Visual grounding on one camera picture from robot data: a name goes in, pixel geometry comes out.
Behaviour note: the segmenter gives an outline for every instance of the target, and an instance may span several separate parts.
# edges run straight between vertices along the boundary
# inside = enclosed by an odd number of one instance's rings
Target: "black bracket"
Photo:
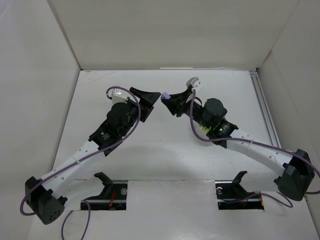
[[[113,181],[102,172],[96,173],[94,176],[100,179],[104,185],[101,195],[110,194],[113,187]],[[34,176],[30,177],[24,184],[25,193],[29,192],[29,190],[40,181],[41,179],[37,180]],[[65,203],[68,200],[63,196],[56,199],[52,196],[52,193],[53,191],[51,189],[46,190],[42,185],[40,185],[26,200],[26,204],[45,225],[54,222],[61,216],[65,210]]]
[[[247,171],[239,172],[232,181],[215,181],[219,210],[264,209],[259,196],[253,196],[250,201],[242,201],[242,199],[253,194],[252,192],[247,192],[240,185],[241,179],[246,173]]]
[[[136,89],[134,87],[130,87],[130,92],[137,96],[139,100],[139,105],[141,108],[141,117],[140,121],[145,122],[154,109],[154,104],[158,100],[158,98],[161,96],[160,92],[148,92],[148,91],[142,91],[139,89]]]
[[[96,173],[94,176],[102,179],[105,187],[100,195],[86,199],[91,210],[126,210],[128,181],[112,181],[102,172]],[[88,210],[85,203],[82,203],[80,207],[81,210]]]
[[[309,155],[304,150],[298,149],[296,154],[311,163]],[[301,201],[306,194],[311,181],[315,177],[314,170],[296,157],[292,157],[281,177],[274,180],[279,191],[294,201]]]
[[[192,88],[188,87],[186,91],[176,94],[164,93],[161,96],[161,102],[168,108],[170,113],[177,118],[182,114],[189,112],[190,103],[186,104],[187,99],[192,94]]]

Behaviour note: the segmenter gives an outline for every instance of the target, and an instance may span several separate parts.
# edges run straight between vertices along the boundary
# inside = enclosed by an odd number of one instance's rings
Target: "white floor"
[[[230,122],[270,143],[247,71],[82,71],[54,166],[77,151],[105,120],[112,106],[105,95],[108,87],[173,94],[183,92],[191,77],[199,77],[205,85],[199,94],[203,102],[207,98],[220,99]],[[265,198],[265,211],[219,211],[213,182],[203,180],[233,179],[242,170],[247,170],[249,177],[263,175],[274,179],[275,175],[239,153],[199,142],[191,132],[188,118],[173,117],[160,101],[147,121],[107,158],[101,156],[101,160],[79,178],[104,172],[114,180],[138,181],[129,182],[126,211],[93,213],[85,239],[318,239],[305,201],[285,209]],[[29,239],[60,239],[63,218],[48,226],[35,218]],[[80,239],[86,219],[85,211],[74,213],[66,225],[68,240]]]

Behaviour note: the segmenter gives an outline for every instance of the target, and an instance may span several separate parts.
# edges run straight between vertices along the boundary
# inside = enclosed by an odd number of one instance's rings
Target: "white wall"
[[[260,67],[299,0],[50,0],[84,69]]]
[[[19,213],[24,182],[53,164],[79,71],[46,1],[1,1],[2,240],[28,236],[32,217]]]
[[[285,148],[306,150],[320,167],[320,1],[300,0],[259,70]],[[320,189],[317,180],[311,187]],[[320,196],[308,196],[320,232]]]

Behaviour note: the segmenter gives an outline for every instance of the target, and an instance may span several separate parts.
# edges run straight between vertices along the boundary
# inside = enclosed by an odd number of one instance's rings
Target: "white panel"
[[[130,70],[82,71],[74,92],[54,166],[67,160],[106,119],[112,102],[106,98],[111,86],[144,91],[180,93],[186,81],[199,77],[203,102],[220,99],[227,119],[257,140],[270,143],[248,71],[231,70]],[[114,180],[225,180],[239,171],[249,176],[269,174],[264,165],[234,151],[195,138],[187,116],[176,118],[160,100],[145,123],[107,158],[80,178],[104,172]]]
[[[301,0],[259,74],[281,144],[320,161],[320,2]],[[320,181],[312,189],[319,190]],[[320,196],[308,196],[320,231]]]
[[[51,0],[84,69],[260,67],[298,0]]]
[[[294,208],[263,202],[265,210],[218,210],[212,181],[129,181],[126,211],[93,211],[84,239],[318,240],[305,201]],[[65,216],[47,226],[35,218],[28,239],[61,239]],[[72,213],[66,240],[81,238],[87,217],[87,211]]]
[[[0,238],[23,240],[24,182],[53,164],[79,67],[46,1],[0,2]]]

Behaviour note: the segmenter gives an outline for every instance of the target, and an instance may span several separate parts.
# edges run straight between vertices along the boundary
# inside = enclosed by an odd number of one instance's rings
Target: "robotic arm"
[[[209,138],[208,142],[215,140],[213,143],[216,145],[244,154],[265,165],[277,176],[274,181],[267,183],[261,181],[260,188],[252,189],[252,186],[245,182],[240,184],[242,177],[247,173],[247,171],[241,171],[233,180],[215,182],[217,196],[220,195],[222,199],[243,199],[253,191],[278,190],[292,200],[301,201],[303,199],[315,176],[309,165],[290,154],[253,144],[254,137],[252,135],[226,120],[227,109],[224,108],[220,100],[216,98],[207,99],[204,106],[202,106],[202,103],[198,104],[191,101],[192,98],[195,98],[193,94],[199,92],[202,88],[202,83],[197,77],[191,78],[186,85],[187,89],[184,92],[171,95],[166,92],[162,94],[161,101],[171,114],[176,117],[181,117],[183,114],[187,116],[192,114],[193,121],[198,123],[200,128],[206,132],[206,136]],[[310,162],[310,158],[305,151],[298,149],[296,154]]]
[[[111,193],[113,181],[102,172],[96,173],[92,178],[85,181],[75,180],[89,166],[101,161],[103,159],[102,154],[106,157],[114,151],[136,121],[144,123],[161,95],[160,92],[145,92],[133,87],[130,88],[130,92],[140,98],[139,103],[132,101],[130,98],[122,97],[118,89],[113,90],[113,106],[107,113],[106,120],[89,136],[88,141],[59,167],[43,175],[40,179],[31,177],[25,182],[25,193],[27,194],[41,180],[54,175],[71,164],[77,163],[44,182],[27,198],[26,203],[45,225],[55,221],[64,209],[79,210],[80,203],[84,199],[92,196],[108,196]],[[138,119],[138,104],[141,109],[140,119]],[[98,150],[103,151],[103,149],[114,144],[116,145],[109,150],[94,155]],[[83,157],[89,158],[90,155],[92,155],[90,160],[80,161]]]

